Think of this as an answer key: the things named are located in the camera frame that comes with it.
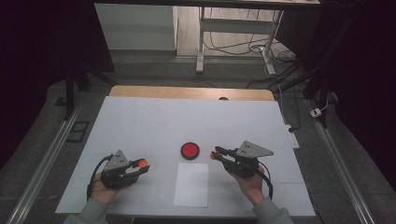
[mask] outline white paper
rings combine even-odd
[[[207,164],[179,163],[174,205],[207,207],[207,182]]]

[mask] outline electrical outlet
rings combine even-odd
[[[289,132],[289,129],[291,128],[291,126],[290,125],[285,125],[285,127],[286,127],[286,130],[288,131],[288,134],[289,134],[291,147],[292,148],[300,148],[300,145],[297,142],[296,135],[293,132],[291,132],[291,133]]]
[[[317,118],[317,117],[319,117],[321,115],[321,112],[320,112],[320,110],[318,109],[318,108],[316,108],[316,109],[314,109],[314,110],[311,110],[311,116],[313,117],[313,118]]]

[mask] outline white cable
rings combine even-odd
[[[327,105],[329,104],[329,98],[326,98],[326,105],[320,109],[320,111],[326,109]]]

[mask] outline table leg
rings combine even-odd
[[[201,7],[201,18],[199,21],[199,42],[197,55],[197,73],[204,72],[204,27],[205,27],[205,8]]]
[[[274,41],[275,34],[277,31],[277,27],[279,25],[280,17],[282,16],[282,13],[283,13],[283,11],[280,11],[280,10],[277,10],[275,12],[274,23],[271,27],[270,34],[268,35],[267,43],[265,44],[265,48],[262,49],[262,57],[264,58],[265,66],[268,71],[268,75],[270,75],[270,76],[276,74],[274,66],[272,65],[272,62],[271,62],[269,52],[271,49],[271,45]]]

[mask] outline table surface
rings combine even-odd
[[[227,97],[229,101],[220,101]],[[292,216],[315,213],[274,96],[267,90],[116,86],[105,99],[56,213],[78,213],[92,167],[122,149],[128,160],[146,158],[148,174],[123,190],[108,213],[134,217],[254,217],[251,203],[220,162],[214,146],[239,147],[245,140],[275,152],[259,161],[271,170],[274,202]],[[194,161],[180,146],[194,142]],[[207,167],[207,206],[179,206],[177,166]],[[268,188],[263,185],[264,193]]]
[[[274,95],[268,90],[115,86],[109,95],[202,100],[218,100],[220,97],[226,97],[233,101],[274,101]]]

